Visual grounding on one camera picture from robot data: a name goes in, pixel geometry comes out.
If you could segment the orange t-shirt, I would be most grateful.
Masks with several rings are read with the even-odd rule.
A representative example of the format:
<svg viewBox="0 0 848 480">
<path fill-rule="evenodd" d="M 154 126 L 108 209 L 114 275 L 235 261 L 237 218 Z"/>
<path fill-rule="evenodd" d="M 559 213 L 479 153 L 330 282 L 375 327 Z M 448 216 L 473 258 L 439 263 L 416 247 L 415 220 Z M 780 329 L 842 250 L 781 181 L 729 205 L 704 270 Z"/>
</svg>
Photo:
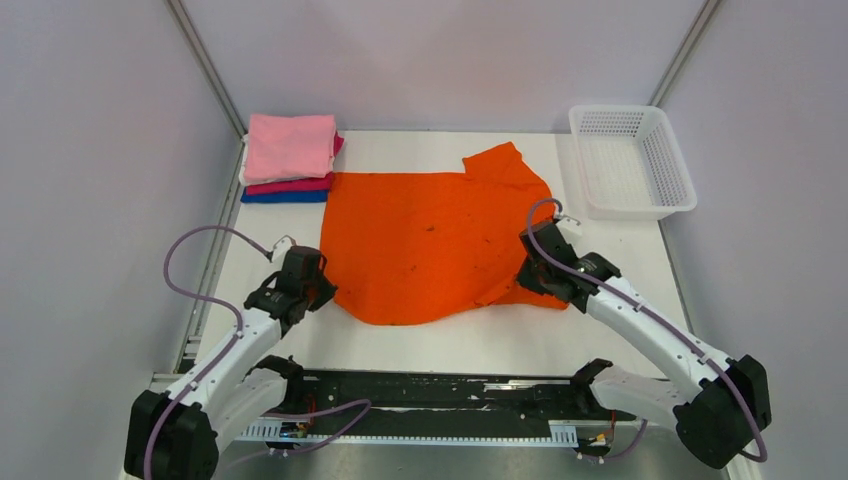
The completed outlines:
<svg viewBox="0 0 848 480">
<path fill-rule="evenodd" d="M 490 305 L 565 308 L 517 281 L 527 219 L 554 211 L 547 183 L 509 142 L 463 165 L 459 173 L 336 175 L 320 249 L 339 307 L 379 326 L 425 324 Z"/>
</svg>

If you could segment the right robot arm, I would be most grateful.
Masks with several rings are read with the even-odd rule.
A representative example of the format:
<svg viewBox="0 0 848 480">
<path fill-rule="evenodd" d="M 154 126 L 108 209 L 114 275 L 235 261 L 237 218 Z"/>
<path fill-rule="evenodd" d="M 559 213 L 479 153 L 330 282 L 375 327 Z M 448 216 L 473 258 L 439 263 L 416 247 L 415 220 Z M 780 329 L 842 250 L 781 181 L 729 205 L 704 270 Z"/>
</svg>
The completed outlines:
<svg viewBox="0 0 848 480">
<path fill-rule="evenodd" d="M 518 283 L 597 320 L 663 374 L 657 380 L 595 359 L 577 372 L 571 403 L 584 417 L 626 412 L 674 431 L 701 463 L 722 469 L 763 445 L 772 421 L 765 367 L 750 355 L 732 358 L 672 324 L 603 256 L 575 253 L 558 222 L 545 220 L 519 236 L 526 257 Z"/>
</svg>

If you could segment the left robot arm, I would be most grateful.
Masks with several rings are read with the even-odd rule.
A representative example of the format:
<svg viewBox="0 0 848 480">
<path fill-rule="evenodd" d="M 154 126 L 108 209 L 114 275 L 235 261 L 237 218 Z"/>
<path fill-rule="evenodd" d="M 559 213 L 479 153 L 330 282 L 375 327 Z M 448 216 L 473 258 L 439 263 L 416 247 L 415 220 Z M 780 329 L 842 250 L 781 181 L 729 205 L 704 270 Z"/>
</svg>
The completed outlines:
<svg viewBox="0 0 848 480">
<path fill-rule="evenodd" d="M 163 392 L 134 401 L 124 470 L 140 479 L 210 479 L 220 454 L 265 411 L 298 411 L 306 386 L 300 367 L 270 354 L 307 313 L 337 290 L 326 257 L 291 245 L 274 254 L 273 271 L 249 293 L 227 336 Z"/>
</svg>

